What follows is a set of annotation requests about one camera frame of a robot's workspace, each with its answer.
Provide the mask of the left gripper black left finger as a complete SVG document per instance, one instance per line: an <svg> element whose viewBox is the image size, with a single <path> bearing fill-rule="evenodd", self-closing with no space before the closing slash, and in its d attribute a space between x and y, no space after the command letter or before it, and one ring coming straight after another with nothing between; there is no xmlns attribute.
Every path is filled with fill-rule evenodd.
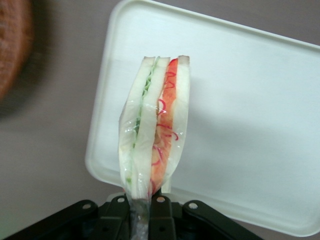
<svg viewBox="0 0 320 240"><path fill-rule="evenodd" d="M130 206L125 194L117 194L98 206L78 201L16 233L7 240L128 240Z"/></svg>

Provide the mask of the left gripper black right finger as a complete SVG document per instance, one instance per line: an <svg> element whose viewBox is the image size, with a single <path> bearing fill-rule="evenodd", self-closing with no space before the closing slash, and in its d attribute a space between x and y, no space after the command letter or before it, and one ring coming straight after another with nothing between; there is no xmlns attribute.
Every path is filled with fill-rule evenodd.
<svg viewBox="0 0 320 240"><path fill-rule="evenodd" d="M184 204L152 197L150 240L260 240L261 237L199 200Z"/></svg>

